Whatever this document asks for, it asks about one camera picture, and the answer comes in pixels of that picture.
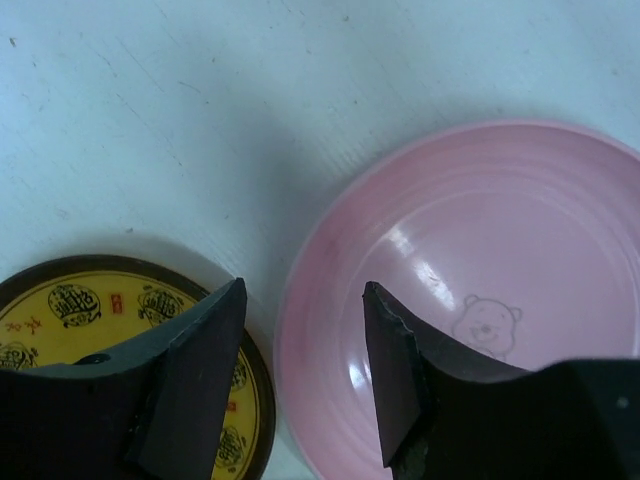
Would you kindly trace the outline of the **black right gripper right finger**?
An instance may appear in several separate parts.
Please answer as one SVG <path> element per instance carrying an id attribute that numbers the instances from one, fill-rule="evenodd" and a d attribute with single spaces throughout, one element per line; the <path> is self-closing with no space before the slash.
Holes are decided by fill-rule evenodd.
<path id="1" fill-rule="evenodd" d="M 635 479 L 639 363 L 573 359 L 529 372 L 363 293 L 383 465 L 396 479 Z"/>

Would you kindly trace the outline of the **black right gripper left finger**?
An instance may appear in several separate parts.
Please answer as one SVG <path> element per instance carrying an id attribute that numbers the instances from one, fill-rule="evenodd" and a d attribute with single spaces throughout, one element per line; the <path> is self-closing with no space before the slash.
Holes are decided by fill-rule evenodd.
<path id="1" fill-rule="evenodd" d="M 1 374 L 5 479 L 207 479 L 247 292 L 234 279 L 176 318 L 73 364 Z"/>

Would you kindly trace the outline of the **yellow patterned round plate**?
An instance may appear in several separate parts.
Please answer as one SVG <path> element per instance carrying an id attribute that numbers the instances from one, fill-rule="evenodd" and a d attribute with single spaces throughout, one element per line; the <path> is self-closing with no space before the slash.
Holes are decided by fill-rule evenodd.
<path id="1" fill-rule="evenodd" d="M 117 255 L 47 261 L 1 284 L 1 366 L 73 363 L 193 307 L 208 290 L 166 267 Z M 244 336 L 234 368 L 215 479 L 259 479 L 275 436 L 266 363 Z"/>

